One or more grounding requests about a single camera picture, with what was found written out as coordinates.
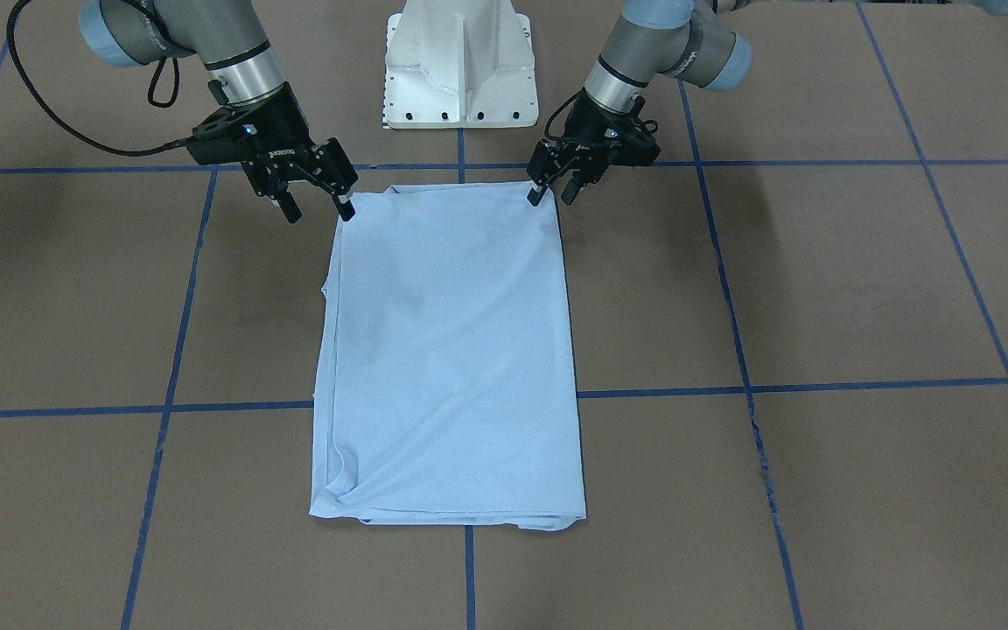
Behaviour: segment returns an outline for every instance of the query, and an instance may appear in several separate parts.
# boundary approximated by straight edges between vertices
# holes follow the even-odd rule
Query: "robot mount pedestal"
[[[388,19],[383,122],[392,129],[531,127],[531,21],[511,0],[407,0]]]

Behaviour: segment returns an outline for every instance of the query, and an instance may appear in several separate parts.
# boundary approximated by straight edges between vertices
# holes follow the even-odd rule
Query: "folded cloth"
[[[586,518],[562,246],[526,182],[353,196],[313,392],[316,517]]]

